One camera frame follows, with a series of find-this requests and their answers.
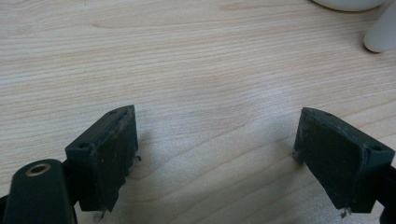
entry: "white object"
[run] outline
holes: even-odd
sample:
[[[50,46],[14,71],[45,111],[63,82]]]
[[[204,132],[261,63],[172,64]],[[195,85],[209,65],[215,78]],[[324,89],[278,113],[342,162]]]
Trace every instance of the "white object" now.
[[[367,32],[364,45],[374,52],[396,49],[396,1]]]
[[[342,11],[362,11],[378,7],[386,0],[314,0],[325,7]]]

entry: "wooden table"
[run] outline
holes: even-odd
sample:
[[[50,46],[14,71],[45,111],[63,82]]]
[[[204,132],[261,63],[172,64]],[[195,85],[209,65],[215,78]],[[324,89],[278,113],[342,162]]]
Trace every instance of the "wooden table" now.
[[[102,223],[375,223],[381,205],[341,219],[291,151],[303,106],[396,148],[396,51],[361,43],[386,7],[2,0],[0,194],[135,105],[143,161]]]

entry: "light wood grain surface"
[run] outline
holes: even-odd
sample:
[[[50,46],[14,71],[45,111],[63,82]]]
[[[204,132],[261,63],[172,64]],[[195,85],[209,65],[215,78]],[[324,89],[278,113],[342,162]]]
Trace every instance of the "light wood grain surface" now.
[[[290,155],[303,106],[396,148],[396,51],[361,43],[386,8],[0,0],[0,194],[24,164],[63,161],[103,114],[135,105],[143,161],[101,223],[376,223],[381,205],[341,219]]]

